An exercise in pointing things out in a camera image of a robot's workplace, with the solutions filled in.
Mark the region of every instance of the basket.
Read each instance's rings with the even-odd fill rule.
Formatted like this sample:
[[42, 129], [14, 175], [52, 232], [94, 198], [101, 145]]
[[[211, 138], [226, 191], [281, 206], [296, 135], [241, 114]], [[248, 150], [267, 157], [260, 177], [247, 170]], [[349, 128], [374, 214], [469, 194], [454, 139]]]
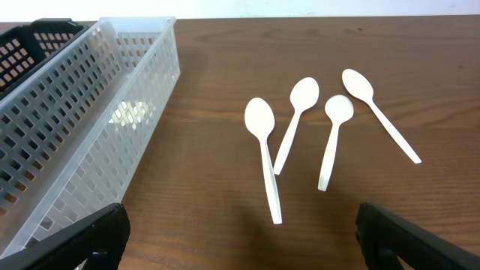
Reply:
[[175, 18], [102, 18], [0, 100], [0, 252], [120, 202], [180, 74]]
[[0, 100], [87, 29], [71, 19], [39, 19], [2, 34]]

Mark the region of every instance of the plastic container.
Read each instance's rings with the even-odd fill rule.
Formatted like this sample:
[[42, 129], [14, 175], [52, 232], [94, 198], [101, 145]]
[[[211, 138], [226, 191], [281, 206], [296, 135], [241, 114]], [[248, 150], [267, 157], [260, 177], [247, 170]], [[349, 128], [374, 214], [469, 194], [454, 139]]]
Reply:
[[89, 27], [71, 19], [39, 19], [0, 36], [0, 100]]
[[0, 251], [120, 202], [180, 74], [174, 18], [103, 18], [0, 100]]

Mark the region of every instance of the spoon handle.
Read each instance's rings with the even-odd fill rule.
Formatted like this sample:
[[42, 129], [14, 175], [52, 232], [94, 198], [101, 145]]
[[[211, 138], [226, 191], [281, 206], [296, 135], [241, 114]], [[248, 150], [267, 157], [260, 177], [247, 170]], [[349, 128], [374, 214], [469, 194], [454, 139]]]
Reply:
[[322, 167], [320, 168], [320, 180], [318, 189], [326, 191], [329, 185], [330, 176], [332, 175], [333, 163], [335, 162], [335, 152], [337, 151], [338, 129], [339, 124], [331, 126], [330, 137], [328, 138], [325, 154], [323, 154]]
[[288, 153], [290, 152], [290, 147], [292, 147], [293, 137], [295, 136], [299, 121], [300, 113], [295, 112], [290, 125], [286, 129], [285, 136], [280, 144], [280, 149], [278, 149], [277, 158], [275, 159], [274, 171], [277, 176], [280, 175], [280, 172], [284, 168], [285, 161], [287, 160]]
[[402, 137], [400, 132], [393, 126], [393, 124], [386, 118], [386, 116], [380, 111], [380, 109], [375, 105], [374, 102], [368, 103], [370, 108], [372, 109], [373, 113], [375, 116], [380, 120], [380, 123], [382, 123], [383, 127], [388, 131], [390, 136], [393, 138], [393, 140], [402, 148], [402, 150], [405, 152], [406, 155], [409, 156], [409, 158], [415, 163], [419, 164], [422, 162], [420, 160], [420, 157], [413, 151], [412, 147], [408, 144], [408, 142]]
[[260, 141], [260, 149], [262, 152], [263, 178], [265, 179], [265, 189], [267, 191], [271, 219], [273, 220], [273, 224], [281, 224], [282, 213], [280, 209], [280, 199], [278, 198], [277, 182], [275, 181], [272, 160], [270, 159], [269, 147], [266, 141]]

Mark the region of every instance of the plastic utensil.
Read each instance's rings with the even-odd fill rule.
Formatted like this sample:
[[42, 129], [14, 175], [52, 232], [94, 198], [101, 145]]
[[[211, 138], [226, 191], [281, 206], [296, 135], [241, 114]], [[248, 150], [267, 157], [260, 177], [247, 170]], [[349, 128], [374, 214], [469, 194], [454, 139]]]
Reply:
[[278, 149], [274, 165], [274, 172], [276, 175], [280, 174], [285, 161], [287, 160], [290, 147], [293, 143], [293, 137], [295, 136], [297, 126], [299, 125], [300, 115], [305, 110], [310, 109], [315, 105], [318, 101], [319, 93], [317, 81], [312, 78], [304, 78], [297, 82], [293, 87], [292, 93], [290, 94], [290, 102], [295, 109], [295, 113], [293, 114], [288, 129], [286, 129], [285, 136], [280, 144], [280, 149]]
[[267, 191], [268, 205], [274, 224], [282, 223], [280, 200], [278, 198], [277, 182], [273, 173], [267, 139], [275, 126], [275, 117], [270, 106], [261, 98], [250, 100], [245, 109], [245, 125], [260, 142], [262, 152], [263, 178]]
[[335, 152], [337, 151], [338, 131], [342, 123], [352, 118], [353, 104], [348, 97], [337, 94], [328, 99], [325, 104], [325, 112], [331, 119], [331, 132], [325, 148], [325, 154], [323, 155], [322, 168], [320, 169], [318, 189], [321, 191], [326, 191], [329, 185], [333, 163], [335, 162]]
[[415, 163], [419, 164], [422, 161], [420, 157], [413, 151], [412, 147], [402, 137], [400, 132], [393, 126], [393, 124], [386, 118], [385, 115], [374, 103], [374, 89], [368, 80], [357, 71], [346, 69], [342, 73], [343, 84], [346, 90], [355, 98], [365, 102], [373, 111], [375, 116], [380, 120], [383, 127], [388, 131], [393, 140], [402, 148], [402, 150]]

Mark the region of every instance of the wood grain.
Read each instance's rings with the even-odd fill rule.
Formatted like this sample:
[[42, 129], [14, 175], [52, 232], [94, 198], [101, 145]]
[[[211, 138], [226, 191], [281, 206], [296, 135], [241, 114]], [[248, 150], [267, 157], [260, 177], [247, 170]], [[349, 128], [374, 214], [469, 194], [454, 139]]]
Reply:
[[[182, 74], [123, 200], [120, 269], [366, 269], [354, 236], [364, 201], [480, 255], [480, 16], [179, 20], [175, 32]], [[347, 95], [345, 68], [370, 80], [423, 163], [351, 97], [323, 193], [323, 107]], [[274, 226], [244, 112], [251, 98], [270, 104], [275, 159], [303, 77], [321, 94], [277, 177]]]

